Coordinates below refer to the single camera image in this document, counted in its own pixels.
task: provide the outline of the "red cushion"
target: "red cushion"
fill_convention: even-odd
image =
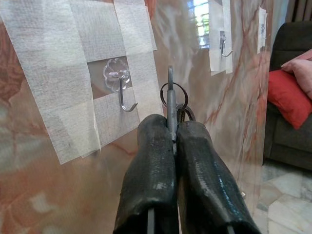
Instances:
[[[312,102],[299,87],[296,78],[282,70],[270,72],[268,101],[277,106],[295,129],[299,129],[312,113]]]

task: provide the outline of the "sofa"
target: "sofa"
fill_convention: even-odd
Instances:
[[[283,24],[273,44],[270,71],[312,48],[312,22]],[[263,162],[273,159],[312,170],[312,115],[295,130],[270,102],[267,105]]]

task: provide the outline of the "metal hook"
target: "metal hook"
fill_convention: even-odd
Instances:
[[[232,50],[228,55],[223,54],[223,48],[224,48],[225,40],[226,40],[226,37],[223,37],[223,38],[222,38],[222,46],[221,46],[221,55],[222,55],[223,57],[228,57],[228,56],[231,55],[231,53],[233,53],[233,50]]]
[[[119,103],[120,103],[122,109],[123,109],[125,112],[132,112],[132,111],[135,109],[135,107],[137,106],[137,102],[135,102],[129,110],[125,107],[125,105],[124,105],[124,103],[123,103],[123,93],[122,93],[122,87],[123,87],[122,82],[123,82],[123,78],[124,78],[124,76],[119,77],[119,89],[120,89],[120,99],[119,99]]]

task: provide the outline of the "tiled floor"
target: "tiled floor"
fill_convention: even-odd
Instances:
[[[312,234],[312,172],[267,161],[253,218],[263,234]]]

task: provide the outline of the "pink marble surface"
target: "pink marble surface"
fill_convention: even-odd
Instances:
[[[187,1],[146,2],[159,84],[173,65],[175,81],[186,88],[190,107],[207,126],[252,212],[259,196],[273,1],[232,1],[233,73],[213,77],[208,51],[196,44]],[[269,13],[268,38],[257,54],[260,5]],[[1,233],[112,233],[123,175],[137,152],[136,134],[133,130],[98,155],[60,165],[0,24]]]

